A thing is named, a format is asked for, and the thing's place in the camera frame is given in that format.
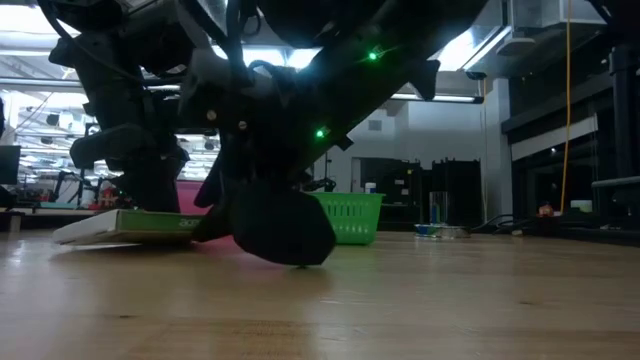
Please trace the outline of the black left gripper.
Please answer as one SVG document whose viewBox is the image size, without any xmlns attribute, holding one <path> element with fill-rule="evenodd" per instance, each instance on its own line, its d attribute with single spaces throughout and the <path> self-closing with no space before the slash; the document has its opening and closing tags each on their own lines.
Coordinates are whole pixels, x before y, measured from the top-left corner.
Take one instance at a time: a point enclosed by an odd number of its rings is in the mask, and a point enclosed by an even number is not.
<svg viewBox="0 0 640 360">
<path fill-rule="evenodd" d="M 76 140 L 69 151 L 77 168 L 103 160 L 125 170 L 117 187 L 147 211 L 179 213 L 177 177 L 189 160 L 175 136 L 177 100 L 117 74 L 84 74 L 85 111 L 100 130 Z"/>
</svg>

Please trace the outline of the green plastic basket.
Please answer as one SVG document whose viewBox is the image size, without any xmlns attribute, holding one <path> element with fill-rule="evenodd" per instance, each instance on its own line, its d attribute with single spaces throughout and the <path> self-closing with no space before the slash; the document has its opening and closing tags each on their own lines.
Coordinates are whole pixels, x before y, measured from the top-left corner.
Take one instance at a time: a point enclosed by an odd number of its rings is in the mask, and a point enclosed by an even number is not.
<svg viewBox="0 0 640 360">
<path fill-rule="evenodd" d="M 338 245 L 370 245 L 376 239 L 383 194 L 312 193 L 333 226 Z"/>
</svg>

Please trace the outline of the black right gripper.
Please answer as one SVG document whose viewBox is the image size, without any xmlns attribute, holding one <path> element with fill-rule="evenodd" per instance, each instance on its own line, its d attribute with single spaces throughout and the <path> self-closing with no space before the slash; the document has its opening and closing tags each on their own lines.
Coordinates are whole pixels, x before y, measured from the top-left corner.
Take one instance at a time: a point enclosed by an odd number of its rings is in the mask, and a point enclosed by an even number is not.
<svg viewBox="0 0 640 360">
<path fill-rule="evenodd" d="M 256 182 L 234 198 L 235 181 L 300 182 L 322 154 L 348 149 L 349 121 L 335 110 L 349 70 L 350 54 L 336 47 L 321 49 L 301 69 L 194 51 L 179 114 L 204 120 L 221 135 L 219 159 L 194 200 L 209 208 L 192 232 L 194 241 L 232 232 L 245 252 L 282 265 L 315 266 L 329 257 L 336 234 L 316 197 Z"/>
</svg>

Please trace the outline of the white Acer adapter box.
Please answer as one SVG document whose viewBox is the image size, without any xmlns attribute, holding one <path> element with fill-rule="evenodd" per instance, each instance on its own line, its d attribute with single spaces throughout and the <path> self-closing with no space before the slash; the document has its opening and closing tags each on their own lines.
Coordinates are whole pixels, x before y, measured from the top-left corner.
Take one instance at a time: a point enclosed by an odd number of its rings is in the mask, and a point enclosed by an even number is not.
<svg viewBox="0 0 640 360">
<path fill-rule="evenodd" d="M 188 243 L 202 215 L 117 209 L 66 225 L 52 233 L 59 245 Z"/>
</svg>

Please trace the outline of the dark background cabinets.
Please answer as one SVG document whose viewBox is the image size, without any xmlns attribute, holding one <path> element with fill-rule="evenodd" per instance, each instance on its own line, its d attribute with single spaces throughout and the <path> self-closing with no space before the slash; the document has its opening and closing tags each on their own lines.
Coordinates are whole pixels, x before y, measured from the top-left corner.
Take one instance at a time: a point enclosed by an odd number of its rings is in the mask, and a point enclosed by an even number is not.
<svg viewBox="0 0 640 360">
<path fill-rule="evenodd" d="M 354 158 L 351 190 L 363 192 L 366 182 L 384 195 L 378 221 L 381 231 L 412 231 L 426 222 L 429 193 L 446 191 L 452 201 L 448 223 L 473 227 L 484 220 L 481 169 L 478 160 L 445 158 L 423 166 L 419 161 Z"/>
</svg>

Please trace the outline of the red plastic bin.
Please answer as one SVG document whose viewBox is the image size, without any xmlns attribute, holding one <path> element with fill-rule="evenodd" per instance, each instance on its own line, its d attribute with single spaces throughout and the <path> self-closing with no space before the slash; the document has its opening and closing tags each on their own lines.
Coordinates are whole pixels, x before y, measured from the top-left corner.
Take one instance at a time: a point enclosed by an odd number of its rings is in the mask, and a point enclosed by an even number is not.
<svg viewBox="0 0 640 360">
<path fill-rule="evenodd" d="M 177 181 L 176 189 L 180 211 L 186 215 L 205 215 L 210 207 L 200 208 L 194 204 L 196 195 L 198 194 L 202 182 L 200 181 Z"/>
</svg>

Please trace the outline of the silver metal stand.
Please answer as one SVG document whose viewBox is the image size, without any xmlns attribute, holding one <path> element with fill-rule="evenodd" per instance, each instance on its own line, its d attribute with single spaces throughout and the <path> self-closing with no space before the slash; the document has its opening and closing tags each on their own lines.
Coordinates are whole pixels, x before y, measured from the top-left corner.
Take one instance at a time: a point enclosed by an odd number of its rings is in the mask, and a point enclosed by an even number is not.
<svg viewBox="0 0 640 360">
<path fill-rule="evenodd" d="M 418 237 L 435 239 L 463 239 L 469 238 L 468 227 L 448 223 L 452 201 L 446 191 L 429 193 L 426 208 L 426 222 L 415 224 L 415 234 Z"/>
</svg>

